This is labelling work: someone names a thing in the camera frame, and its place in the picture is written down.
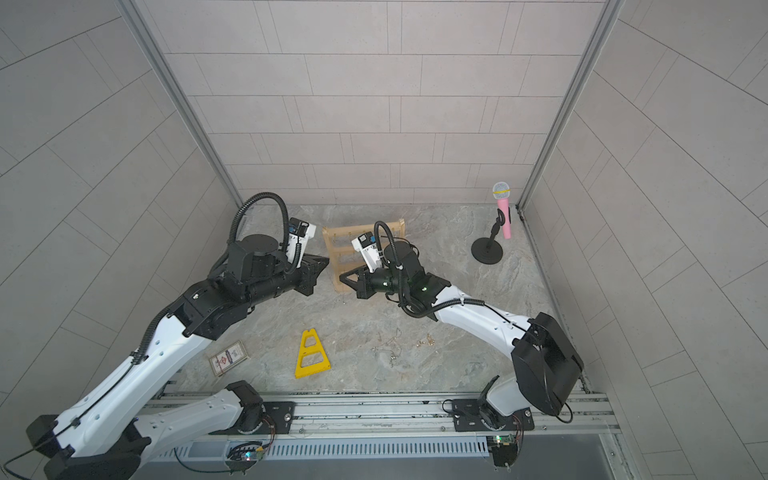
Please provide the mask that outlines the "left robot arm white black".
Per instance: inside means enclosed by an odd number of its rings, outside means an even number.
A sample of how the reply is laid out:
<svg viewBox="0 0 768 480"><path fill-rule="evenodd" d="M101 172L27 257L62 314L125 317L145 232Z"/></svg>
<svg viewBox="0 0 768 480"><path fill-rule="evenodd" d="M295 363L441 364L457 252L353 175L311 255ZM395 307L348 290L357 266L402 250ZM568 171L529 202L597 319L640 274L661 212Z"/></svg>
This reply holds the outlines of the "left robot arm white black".
<svg viewBox="0 0 768 480"><path fill-rule="evenodd" d="M150 459L202 435L261 428L274 433L262 397L246 381L166 413L141 411L178 370L256 305L291 290L312 295L329 264L306 251L315 230L289 217L275 193L249 198L207 278L164 307L137 349L82 400L28 426L32 451L47 459L46 477L129 479Z"/></svg>

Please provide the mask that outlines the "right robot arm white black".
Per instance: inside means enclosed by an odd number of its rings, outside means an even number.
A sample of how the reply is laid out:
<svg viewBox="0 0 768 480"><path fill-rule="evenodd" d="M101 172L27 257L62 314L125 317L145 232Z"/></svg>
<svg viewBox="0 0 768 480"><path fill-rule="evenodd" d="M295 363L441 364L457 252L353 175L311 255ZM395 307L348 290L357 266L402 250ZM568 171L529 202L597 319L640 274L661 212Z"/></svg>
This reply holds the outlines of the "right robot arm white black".
<svg viewBox="0 0 768 480"><path fill-rule="evenodd" d="M448 280L427 272L416 248L378 221L351 242L364 266L340 275L360 299L385 294L409 317L458 327L491 345L513 363L514 375L493 378L478 399L477 418L505 429L523 410L558 417L582 375L584 363L559 323L549 314L515 315L473 298Z"/></svg>

